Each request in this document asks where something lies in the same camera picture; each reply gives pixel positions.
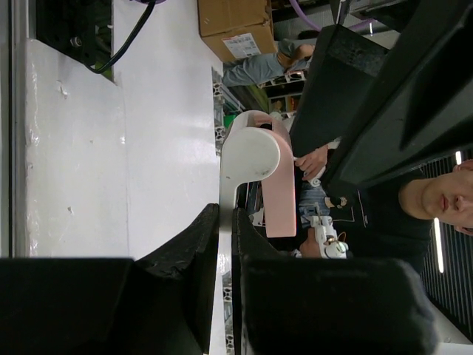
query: green object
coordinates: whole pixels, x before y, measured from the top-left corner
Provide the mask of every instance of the green object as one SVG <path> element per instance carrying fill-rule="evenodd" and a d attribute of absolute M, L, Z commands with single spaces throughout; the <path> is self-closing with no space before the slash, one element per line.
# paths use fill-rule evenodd
<path fill-rule="evenodd" d="M 231 123 L 234 121 L 234 119 L 237 118 L 236 116 L 237 116 L 237 115 L 228 115 L 228 116 L 225 116 L 225 117 L 223 118 L 223 126 L 225 126 L 225 128 L 228 128 L 228 127 L 231 125 Z"/>

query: black hair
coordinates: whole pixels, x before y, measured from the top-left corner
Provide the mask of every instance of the black hair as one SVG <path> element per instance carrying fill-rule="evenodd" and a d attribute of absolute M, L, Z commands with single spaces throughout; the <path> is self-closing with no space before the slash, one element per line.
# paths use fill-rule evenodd
<path fill-rule="evenodd" d="M 317 38 L 319 36 L 319 31 L 316 30 L 307 30 L 302 31 L 300 34 L 297 35 L 297 39 L 312 39 Z"/>

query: bolt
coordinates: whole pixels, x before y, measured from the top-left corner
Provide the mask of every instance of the bolt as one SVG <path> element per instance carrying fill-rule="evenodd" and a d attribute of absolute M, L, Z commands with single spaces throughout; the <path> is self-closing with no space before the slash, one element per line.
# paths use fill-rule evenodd
<path fill-rule="evenodd" d="M 72 37 L 71 38 L 71 45 L 74 48 L 82 47 L 82 40 L 79 37 Z"/>

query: man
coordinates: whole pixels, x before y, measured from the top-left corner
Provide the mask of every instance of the man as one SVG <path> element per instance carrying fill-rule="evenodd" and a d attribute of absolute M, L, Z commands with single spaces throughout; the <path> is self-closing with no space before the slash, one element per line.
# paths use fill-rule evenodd
<path fill-rule="evenodd" d="M 277 53 L 255 55 L 223 64 L 223 84 L 227 87 L 258 85 L 286 72 L 307 69 L 316 48 L 316 38 L 285 39 L 277 46 Z"/>
<path fill-rule="evenodd" d="M 315 176 L 327 162 L 324 146 L 296 161 L 305 180 Z M 345 232 L 355 257 L 394 257 L 423 269 L 431 236 L 432 220 L 438 218 L 456 230 L 473 235 L 473 160 L 456 166 L 450 174 L 427 179 L 421 170 L 358 190 L 348 210 L 332 209 L 338 233 Z M 303 257 L 321 257 L 314 229 L 298 235 Z"/>

